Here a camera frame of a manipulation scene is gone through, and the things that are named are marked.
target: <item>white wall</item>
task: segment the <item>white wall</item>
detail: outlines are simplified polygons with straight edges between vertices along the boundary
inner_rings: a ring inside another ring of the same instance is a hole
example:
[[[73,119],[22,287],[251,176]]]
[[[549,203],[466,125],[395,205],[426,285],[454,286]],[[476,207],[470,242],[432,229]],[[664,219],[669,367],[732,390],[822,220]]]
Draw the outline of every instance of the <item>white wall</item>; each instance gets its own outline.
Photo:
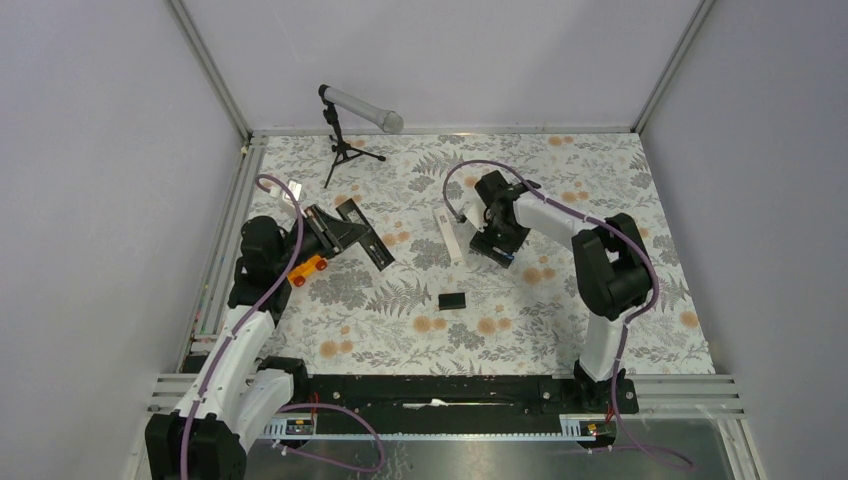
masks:
[[[621,127],[698,0],[186,4],[255,129],[326,127],[322,83],[396,110],[406,127]]]
[[[118,478],[240,141],[163,1],[0,4],[0,478]]]
[[[848,3],[717,2],[643,136],[770,479],[844,478]]]

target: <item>silver microphone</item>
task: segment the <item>silver microphone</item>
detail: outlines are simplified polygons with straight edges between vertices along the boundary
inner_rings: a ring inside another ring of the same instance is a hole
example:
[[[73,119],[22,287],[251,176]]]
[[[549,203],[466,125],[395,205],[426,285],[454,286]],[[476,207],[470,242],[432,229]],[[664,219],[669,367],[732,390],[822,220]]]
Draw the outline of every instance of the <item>silver microphone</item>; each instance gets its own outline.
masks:
[[[324,100],[343,107],[350,113],[359,115],[374,125],[377,125],[380,130],[386,133],[397,134],[403,130],[403,119],[391,110],[377,108],[370,103],[365,103],[358,98],[351,97],[329,85],[321,85],[321,88],[318,89],[318,94]]]

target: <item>table surface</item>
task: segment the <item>table surface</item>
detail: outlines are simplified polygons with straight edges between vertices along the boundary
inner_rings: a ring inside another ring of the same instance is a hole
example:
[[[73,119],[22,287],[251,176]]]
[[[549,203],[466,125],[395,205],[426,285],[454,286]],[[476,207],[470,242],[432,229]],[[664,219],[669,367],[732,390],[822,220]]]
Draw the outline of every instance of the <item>table surface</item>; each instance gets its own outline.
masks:
[[[642,145],[635,134],[363,135],[363,157],[323,182],[333,153],[327,136],[271,137],[262,173],[304,185],[304,205],[326,211],[353,198],[396,261],[379,272],[358,246],[330,260],[289,306],[262,355],[298,357],[311,373],[571,373],[588,309],[577,294],[568,250],[531,232],[508,269],[468,250],[470,224],[454,225],[465,265],[452,267],[433,218],[447,170],[464,160],[516,167],[578,210],[625,212],[640,227],[660,279],[657,307],[631,327],[631,373],[714,373],[707,342],[668,230]],[[490,168],[472,165],[448,184],[459,207]],[[292,219],[255,189],[250,217]],[[440,312],[440,293],[466,292],[467,308]]]

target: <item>tripod stand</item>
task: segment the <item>tripod stand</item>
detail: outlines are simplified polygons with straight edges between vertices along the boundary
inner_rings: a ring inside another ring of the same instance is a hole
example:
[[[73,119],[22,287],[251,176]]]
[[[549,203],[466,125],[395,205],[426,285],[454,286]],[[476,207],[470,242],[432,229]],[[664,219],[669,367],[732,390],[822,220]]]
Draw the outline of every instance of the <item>tripod stand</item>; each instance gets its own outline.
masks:
[[[323,98],[321,100],[324,102],[324,105],[327,108],[324,110],[324,119],[327,120],[327,123],[333,127],[333,132],[335,133],[335,138],[333,135],[330,135],[330,140],[336,142],[333,145],[332,150],[336,152],[336,158],[333,160],[333,166],[330,167],[330,174],[327,175],[327,181],[324,182],[324,188],[327,188],[327,185],[330,184],[330,178],[333,177],[333,171],[337,166],[347,163],[354,158],[361,157],[362,155],[367,155],[369,157],[376,158],[381,162],[386,161],[386,157],[383,155],[374,155],[373,153],[366,152],[365,150],[360,150],[358,148],[354,148],[350,146],[349,143],[344,141],[342,137],[342,127],[339,125],[339,113],[336,111],[336,105],[333,102],[327,101]],[[353,155],[349,155],[348,152],[355,152]]]

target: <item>orange object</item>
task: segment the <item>orange object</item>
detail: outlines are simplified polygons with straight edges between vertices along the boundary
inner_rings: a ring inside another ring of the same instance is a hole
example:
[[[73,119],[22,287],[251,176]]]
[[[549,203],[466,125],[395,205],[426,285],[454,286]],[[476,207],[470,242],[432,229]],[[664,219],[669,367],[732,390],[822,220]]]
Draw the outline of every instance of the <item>orange object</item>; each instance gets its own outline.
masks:
[[[295,267],[288,276],[289,282],[295,287],[302,287],[306,283],[306,277],[312,275],[316,270],[327,268],[327,260],[321,255],[313,255],[309,260]]]

